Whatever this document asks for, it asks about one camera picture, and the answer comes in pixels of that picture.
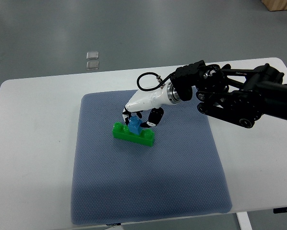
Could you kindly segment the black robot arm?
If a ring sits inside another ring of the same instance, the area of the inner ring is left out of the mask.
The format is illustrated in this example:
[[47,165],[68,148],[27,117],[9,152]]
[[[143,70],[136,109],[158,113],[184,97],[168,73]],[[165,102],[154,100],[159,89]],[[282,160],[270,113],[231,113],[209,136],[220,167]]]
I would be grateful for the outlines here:
[[287,120],[287,84],[284,73],[268,63],[254,69],[232,69],[198,61],[169,75],[179,98],[189,101],[196,88],[200,113],[251,128],[262,115]]

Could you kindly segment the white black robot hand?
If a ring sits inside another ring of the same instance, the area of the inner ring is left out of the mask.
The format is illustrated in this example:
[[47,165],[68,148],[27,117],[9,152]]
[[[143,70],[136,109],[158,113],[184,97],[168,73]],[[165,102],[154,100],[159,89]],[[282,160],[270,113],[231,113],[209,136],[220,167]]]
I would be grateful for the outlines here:
[[178,93],[172,83],[166,83],[164,87],[153,91],[138,90],[126,103],[122,117],[126,125],[131,121],[132,114],[135,113],[142,118],[142,111],[150,111],[147,121],[140,124],[140,127],[150,128],[159,124],[164,114],[162,105],[175,105],[181,102]]

